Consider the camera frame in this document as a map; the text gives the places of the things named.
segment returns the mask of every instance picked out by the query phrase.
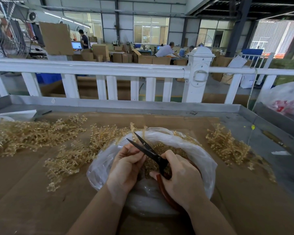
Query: white shirt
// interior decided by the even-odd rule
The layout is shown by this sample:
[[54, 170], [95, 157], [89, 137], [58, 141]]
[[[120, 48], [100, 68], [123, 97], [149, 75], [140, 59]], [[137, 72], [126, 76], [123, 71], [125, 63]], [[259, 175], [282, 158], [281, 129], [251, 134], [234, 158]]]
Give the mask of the white shirt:
[[165, 45], [159, 49], [159, 51], [156, 53], [156, 56], [165, 57], [169, 54], [174, 54], [174, 50], [171, 48], [170, 45]]

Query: computer monitor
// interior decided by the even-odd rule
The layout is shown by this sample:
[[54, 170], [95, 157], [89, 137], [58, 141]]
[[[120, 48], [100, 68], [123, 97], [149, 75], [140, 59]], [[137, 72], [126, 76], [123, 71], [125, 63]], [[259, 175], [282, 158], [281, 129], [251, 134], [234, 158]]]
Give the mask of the computer monitor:
[[72, 41], [72, 48], [73, 49], [82, 49], [82, 45], [80, 42], [73, 42]]

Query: dark t-shirt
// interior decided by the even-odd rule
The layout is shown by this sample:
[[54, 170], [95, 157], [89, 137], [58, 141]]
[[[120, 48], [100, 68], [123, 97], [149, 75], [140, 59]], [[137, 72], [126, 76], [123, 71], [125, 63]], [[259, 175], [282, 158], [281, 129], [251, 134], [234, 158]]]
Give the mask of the dark t-shirt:
[[87, 44], [87, 46], [83, 45], [83, 48], [88, 48], [88, 38], [86, 35], [82, 35], [82, 40], [84, 41], [84, 44]]

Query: clear plastic bag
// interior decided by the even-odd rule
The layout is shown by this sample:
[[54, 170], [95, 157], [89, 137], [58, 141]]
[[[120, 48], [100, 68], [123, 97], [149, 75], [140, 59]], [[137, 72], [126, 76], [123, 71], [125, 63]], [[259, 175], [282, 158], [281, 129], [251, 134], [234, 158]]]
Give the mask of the clear plastic bag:
[[[136, 133], [142, 137], [142, 131]], [[217, 163], [203, 148], [184, 140], [183, 138], [186, 137], [184, 134], [178, 134], [180, 137], [175, 136], [173, 131], [165, 128], [147, 128], [144, 132], [144, 138], [151, 144], [162, 142], [165, 145], [184, 150], [188, 158], [199, 168], [204, 182], [205, 193], [208, 198], [211, 198]], [[87, 177], [92, 187], [96, 190], [99, 190], [105, 184], [116, 154], [124, 145], [129, 143], [126, 138], [132, 140], [133, 135], [130, 133], [123, 137], [118, 145], [111, 144], [105, 151], [101, 150], [97, 158], [89, 166]], [[153, 179], [138, 181], [129, 193], [125, 205], [134, 212], [146, 216], [152, 214], [174, 215], [178, 213], [165, 201], [160, 193], [157, 181]]]
[[283, 115], [294, 115], [294, 82], [264, 90], [259, 101]]

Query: person's left hand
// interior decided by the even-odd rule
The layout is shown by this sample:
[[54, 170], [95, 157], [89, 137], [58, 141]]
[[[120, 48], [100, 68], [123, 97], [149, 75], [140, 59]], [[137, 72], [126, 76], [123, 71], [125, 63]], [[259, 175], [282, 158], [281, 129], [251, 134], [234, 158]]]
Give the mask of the person's left hand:
[[123, 193], [125, 196], [130, 192], [137, 181], [137, 175], [145, 162], [146, 155], [127, 144], [115, 156], [107, 180], [110, 192]]

